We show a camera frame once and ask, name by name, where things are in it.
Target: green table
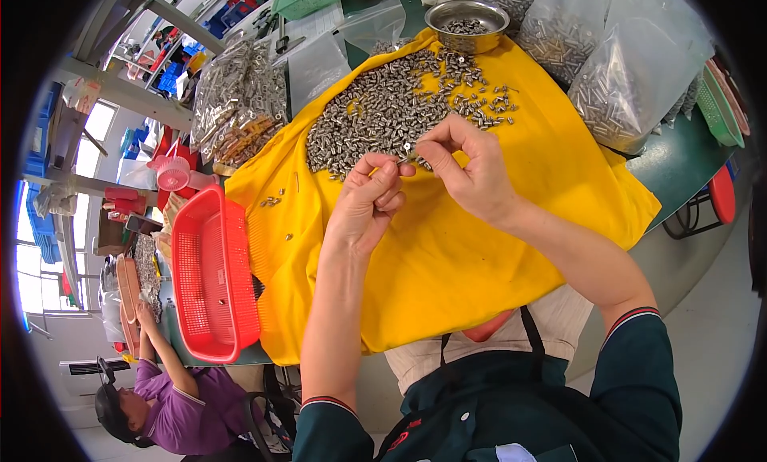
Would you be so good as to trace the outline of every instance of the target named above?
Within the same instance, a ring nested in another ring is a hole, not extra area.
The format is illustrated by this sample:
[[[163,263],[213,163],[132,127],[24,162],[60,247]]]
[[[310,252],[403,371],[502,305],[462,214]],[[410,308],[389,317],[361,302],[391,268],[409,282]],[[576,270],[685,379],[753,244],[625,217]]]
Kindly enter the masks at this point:
[[[363,10],[381,0],[341,0],[344,14]],[[407,20],[402,37],[412,37],[426,27],[423,16],[425,7],[420,0],[400,0]],[[368,55],[356,46],[346,44],[349,65],[356,68]],[[703,115],[695,108],[692,121],[683,116],[676,120],[674,129],[663,127],[663,135],[650,136],[646,150],[639,158],[626,164],[629,171],[658,198],[663,208],[650,223],[651,230],[681,208],[711,179],[732,155],[734,149],[719,146],[705,125]],[[163,302],[163,321],[160,324],[165,336],[178,352],[185,365],[204,366],[207,362],[193,358],[184,346],[170,283],[163,283],[160,300]],[[244,349],[235,364],[268,364],[271,362],[260,342]]]

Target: stool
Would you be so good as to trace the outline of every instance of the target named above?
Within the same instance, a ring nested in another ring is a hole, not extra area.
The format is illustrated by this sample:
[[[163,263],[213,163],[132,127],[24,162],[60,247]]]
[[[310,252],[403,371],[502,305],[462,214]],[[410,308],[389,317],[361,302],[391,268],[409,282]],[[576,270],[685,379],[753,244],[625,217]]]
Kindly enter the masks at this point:
[[[711,201],[717,221],[704,227],[697,227],[700,216],[700,203]],[[691,209],[695,208],[695,219],[692,218]],[[706,230],[719,227],[723,224],[730,224],[735,219],[735,189],[733,180],[730,178],[730,172],[726,165],[722,166],[709,183],[696,194],[692,199],[680,208],[676,213],[676,220],[682,227],[681,233],[675,233],[664,221],[666,233],[673,239],[684,239],[685,237],[700,234]]]

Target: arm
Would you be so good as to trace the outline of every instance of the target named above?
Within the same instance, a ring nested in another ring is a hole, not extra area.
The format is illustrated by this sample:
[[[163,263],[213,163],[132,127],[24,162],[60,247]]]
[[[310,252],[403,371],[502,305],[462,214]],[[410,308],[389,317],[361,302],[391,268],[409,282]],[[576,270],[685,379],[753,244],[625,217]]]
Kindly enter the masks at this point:
[[[170,380],[173,381],[173,385],[176,389],[186,392],[194,398],[199,397],[199,390],[197,389],[197,381],[187,371],[187,368],[181,364],[176,351],[165,340],[163,334],[159,332],[157,324],[154,322],[154,313],[149,304],[144,301],[139,302],[139,306],[136,308],[136,317],[141,324],[141,333],[147,334],[149,342],[154,350],[157,351],[160,360],[165,365],[165,370],[170,376]],[[143,343],[139,348],[139,357],[143,358]]]
[[[152,341],[149,340],[149,334],[142,325],[139,342],[139,359],[146,359],[147,361],[154,362],[154,356],[154,346],[152,346]]]
[[[360,367],[360,312],[368,261],[391,218],[405,203],[394,156],[368,153],[344,182],[320,251],[312,310],[304,331],[301,380],[304,401],[330,396],[356,408]]]
[[[457,150],[470,158],[464,169],[451,154]],[[618,245],[514,192],[494,134],[449,115],[422,136],[417,151],[464,209],[546,256],[575,290],[599,308],[608,330],[629,309],[656,306],[641,270]]]

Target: forearm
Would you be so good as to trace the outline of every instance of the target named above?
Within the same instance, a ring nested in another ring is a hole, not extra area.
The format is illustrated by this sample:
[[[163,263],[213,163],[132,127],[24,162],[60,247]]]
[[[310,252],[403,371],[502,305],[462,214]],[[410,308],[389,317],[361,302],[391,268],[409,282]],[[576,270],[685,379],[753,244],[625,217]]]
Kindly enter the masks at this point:
[[[139,359],[146,359],[147,361],[156,362],[154,357],[154,346],[152,345],[152,341],[149,339],[149,334],[142,327],[141,338],[139,342]]]
[[[156,326],[148,328],[147,333],[149,340],[152,342],[154,350],[157,351],[160,360],[163,362],[165,370],[168,372],[168,376],[170,376],[173,385],[193,397],[199,397],[197,382],[187,368],[183,366],[178,354],[159,332],[159,329]]]
[[[599,307],[605,325],[634,307],[656,306],[652,289],[626,251],[596,232],[521,200],[504,231],[533,246]]]
[[[367,269],[367,259],[350,256],[348,250],[322,248],[301,351],[304,400],[328,395],[356,408],[360,314]]]

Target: small fan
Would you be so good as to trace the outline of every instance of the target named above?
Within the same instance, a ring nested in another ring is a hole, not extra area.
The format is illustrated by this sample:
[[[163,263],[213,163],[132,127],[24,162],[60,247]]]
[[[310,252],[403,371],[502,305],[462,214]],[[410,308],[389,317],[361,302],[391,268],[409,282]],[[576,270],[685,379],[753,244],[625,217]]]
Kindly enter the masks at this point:
[[[157,187],[162,190],[174,191],[187,186],[200,190],[219,183],[218,175],[193,171],[189,162],[180,156],[168,158],[161,155],[156,160],[147,162],[147,167],[157,171]]]

